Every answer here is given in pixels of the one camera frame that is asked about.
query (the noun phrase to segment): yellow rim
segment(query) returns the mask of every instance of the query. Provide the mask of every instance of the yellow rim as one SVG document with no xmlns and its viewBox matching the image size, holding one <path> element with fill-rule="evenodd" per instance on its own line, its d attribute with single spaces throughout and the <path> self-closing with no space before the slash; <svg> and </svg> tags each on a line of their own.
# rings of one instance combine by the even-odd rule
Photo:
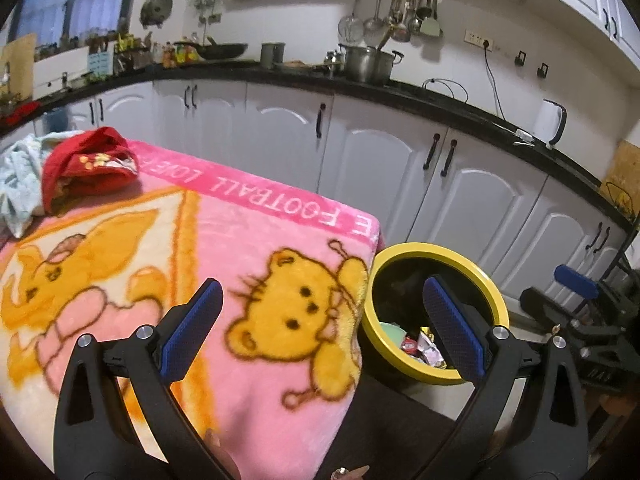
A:
<svg viewBox="0 0 640 480">
<path fill-rule="evenodd" d="M 362 325 L 373 346 L 390 364 L 409 377 L 431 384 L 464 383 L 465 380 L 460 377 L 457 370 L 433 368 L 409 357 L 394 345 L 380 326 L 380 320 L 373 308 L 373 281 L 377 273 L 388 264 L 404 258 L 430 258 L 462 272 L 480 289 L 480 292 L 486 298 L 494 317 L 494 324 L 500 324 L 508 328 L 509 314 L 504 300 L 494 282 L 475 263 L 454 251 L 438 245 L 418 242 L 398 244 L 386 248 L 373 260 L 369 285 L 367 285 L 367 296 L 364 300 L 364 316 L 362 318 Z"/>
</svg>

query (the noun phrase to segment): electrical outlet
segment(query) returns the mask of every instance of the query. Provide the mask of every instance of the electrical outlet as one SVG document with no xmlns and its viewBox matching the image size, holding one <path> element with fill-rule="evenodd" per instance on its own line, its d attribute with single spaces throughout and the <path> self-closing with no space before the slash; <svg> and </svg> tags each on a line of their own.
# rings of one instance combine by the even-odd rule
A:
<svg viewBox="0 0 640 480">
<path fill-rule="evenodd" d="M 491 52 L 494 49 L 494 40 L 491 38 L 483 38 L 480 34 L 476 34 L 470 30 L 465 31 L 465 41 L 467 43 L 484 48 L 484 40 L 489 42 L 489 46 L 486 49 Z"/>
</svg>

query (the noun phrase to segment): window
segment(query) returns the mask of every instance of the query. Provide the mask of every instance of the window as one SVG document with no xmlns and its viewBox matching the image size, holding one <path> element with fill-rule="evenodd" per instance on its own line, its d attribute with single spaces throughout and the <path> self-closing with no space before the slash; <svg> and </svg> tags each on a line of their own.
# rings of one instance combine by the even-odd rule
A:
<svg viewBox="0 0 640 480">
<path fill-rule="evenodd" d="M 36 44 L 58 43 L 91 29 L 116 30 L 121 16 L 129 19 L 131 0 L 22 0 L 16 6 L 9 40 L 30 32 Z"/>
</svg>

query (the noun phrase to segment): hand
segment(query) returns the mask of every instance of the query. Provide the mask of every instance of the hand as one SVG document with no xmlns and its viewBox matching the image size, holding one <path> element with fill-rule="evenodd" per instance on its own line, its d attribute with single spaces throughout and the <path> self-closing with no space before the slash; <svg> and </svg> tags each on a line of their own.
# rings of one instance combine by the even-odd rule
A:
<svg viewBox="0 0 640 480">
<path fill-rule="evenodd" d="M 234 480 L 242 480 L 240 476 L 240 470 L 231 458 L 231 455 L 220 447 L 220 438 L 213 432 L 212 429 L 208 429 L 203 438 L 205 446 L 213 454 L 214 457 L 224 466 L 226 471 L 234 478 Z"/>
</svg>

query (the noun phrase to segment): bear nose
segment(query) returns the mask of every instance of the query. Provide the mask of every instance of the bear nose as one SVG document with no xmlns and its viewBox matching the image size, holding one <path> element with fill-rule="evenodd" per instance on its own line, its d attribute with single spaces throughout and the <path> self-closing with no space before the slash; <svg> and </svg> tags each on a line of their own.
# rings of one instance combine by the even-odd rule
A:
<svg viewBox="0 0 640 480">
<path fill-rule="evenodd" d="M 27 289 L 27 301 L 31 301 L 33 297 L 38 293 L 38 287 L 34 286 Z"/>
</svg>

